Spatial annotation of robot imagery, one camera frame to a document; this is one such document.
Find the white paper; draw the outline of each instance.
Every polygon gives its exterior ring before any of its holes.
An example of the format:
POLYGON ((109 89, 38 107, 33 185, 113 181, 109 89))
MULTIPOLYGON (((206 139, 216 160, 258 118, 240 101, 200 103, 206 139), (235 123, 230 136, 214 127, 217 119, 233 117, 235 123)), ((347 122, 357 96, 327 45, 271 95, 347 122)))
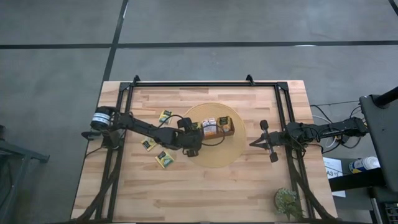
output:
MULTIPOLYGON (((325 164, 326 173, 328 174, 328 179, 335 177, 340 177, 343 175, 341 169, 341 161, 339 159, 323 158, 323 163, 325 164)), ((346 197, 346 192, 344 190, 339 192, 332 192, 333 196, 346 197)))

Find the potted plant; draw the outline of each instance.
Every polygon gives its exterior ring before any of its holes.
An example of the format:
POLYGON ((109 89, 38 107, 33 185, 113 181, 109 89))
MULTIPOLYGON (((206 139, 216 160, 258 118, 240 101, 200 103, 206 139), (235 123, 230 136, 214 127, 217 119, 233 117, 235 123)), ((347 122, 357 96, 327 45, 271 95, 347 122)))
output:
POLYGON ((286 214, 287 219, 290 221, 290 215, 299 220, 303 217, 303 210, 296 202, 297 193, 293 190, 281 188, 275 193, 274 204, 277 213, 286 214))

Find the brown box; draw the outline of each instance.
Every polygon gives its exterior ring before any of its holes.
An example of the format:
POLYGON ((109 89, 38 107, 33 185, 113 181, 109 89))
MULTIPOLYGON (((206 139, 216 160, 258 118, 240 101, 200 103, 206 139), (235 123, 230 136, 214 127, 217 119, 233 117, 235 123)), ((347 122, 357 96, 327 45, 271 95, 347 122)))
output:
MULTIPOLYGON (((231 130, 226 131, 225 132, 225 136, 231 136, 231 135, 233 135, 235 133, 234 121, 232 120, 232 118, 230 118, 230 120, 231 120, 231 130)), ((217 133, 216 134, 205 136, 203 134, 203 128, 202 128, 201 129, 201 135, 203 136, 203 140, 209 140, 209 139, 222 138, 223 137, 223 132, 222 132, 222 130, 217 128, 217 133)))

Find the concrete floor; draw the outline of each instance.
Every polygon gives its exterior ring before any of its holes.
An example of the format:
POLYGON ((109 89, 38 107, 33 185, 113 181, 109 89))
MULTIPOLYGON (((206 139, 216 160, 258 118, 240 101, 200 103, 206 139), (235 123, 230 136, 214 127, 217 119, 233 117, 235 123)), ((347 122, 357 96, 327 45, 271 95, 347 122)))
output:
MULTIPOLYGON (((111 43, 122 0, 3 0, 1 44, 111 43)), ((132 0, 120 43, 398 40, 388 0, 132 0)), ((7 140, 50 154, 32 163, 13 223, 69 219, 109 49, 0 50, 0 124, 7 140)), ((304 80, 311 104, 357 100, 398 83, 398 45, 118 49, 110 80, 304 80)), ((324 106, 333 121, 356 103, 324 106)), ((328 157, 374 155, 369 138, 328 157)), ((344 220, 356 197, 336 199, 344 220)))

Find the wooden table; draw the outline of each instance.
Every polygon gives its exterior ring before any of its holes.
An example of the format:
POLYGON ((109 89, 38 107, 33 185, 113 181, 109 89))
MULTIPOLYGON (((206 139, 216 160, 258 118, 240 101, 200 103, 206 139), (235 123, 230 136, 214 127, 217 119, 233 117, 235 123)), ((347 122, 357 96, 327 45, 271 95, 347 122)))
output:
MULTIPOLYGON (((300 80, 288 83, 296 121, 313 123, 304 82, 300 80)), ((120 82, 104 82, 98 106, 115 106, 119 84, 120 82)), ((212 169, 194 164, 181 151, 177 151, 177 160, 167 170, 163 170, 155 161, 155 156, 162 148, 157 146, 147 152, 140 143, 144 137, 128 131, 114 222, 286 220, 284 215, 275 214, 273 205, 277 189, 291 189, 284 147, 276 147, 279 161, 273 164, 269 160, 269 151, 249 147, 249 142, 262 133, 260 120, 268 120, 270 132, 280 131, 273 88, 135 88, 131 111, 137 119, 158 124, 162 110, 184 115, 192 106, 206 102, 230 106, 244 120, 248 143, 241 157, 229 166, 212 169)), ((173 119, 171 126, 177 127, 176 119, 173 119)), ((100 144, 101 140, 90 142, 88 152, 100 144)), ((100 189, 105 151, 95 152, 85 159, 72 218, 83 213, 100 189)), ((316 146, 308 147, 304 161, 311 190, 326 210, 336 216, 320 149, 316 146)), ((303 193, 300 196, 304 203, 303 193)))

